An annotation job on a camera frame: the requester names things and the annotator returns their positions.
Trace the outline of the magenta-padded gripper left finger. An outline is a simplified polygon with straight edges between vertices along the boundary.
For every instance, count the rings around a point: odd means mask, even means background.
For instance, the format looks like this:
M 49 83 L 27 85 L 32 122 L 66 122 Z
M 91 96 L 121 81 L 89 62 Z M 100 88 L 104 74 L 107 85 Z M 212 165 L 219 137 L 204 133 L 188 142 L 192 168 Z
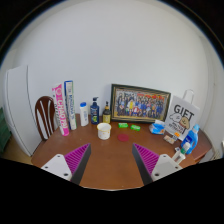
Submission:
M 91 144 L 87 143 L 66 155 L 56 154 L 42 169 L 79 185 L 90 155 Z

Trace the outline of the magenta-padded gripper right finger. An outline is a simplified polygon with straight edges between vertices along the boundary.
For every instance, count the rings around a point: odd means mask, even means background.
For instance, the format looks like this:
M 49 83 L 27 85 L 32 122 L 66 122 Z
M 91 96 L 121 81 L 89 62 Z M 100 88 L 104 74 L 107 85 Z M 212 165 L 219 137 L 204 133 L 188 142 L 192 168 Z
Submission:
M 155 152 L 134 143 L 132 154 L 135 158 L 144 185 L 164 178 L 182 169 L 167 154 L 158 155 Z

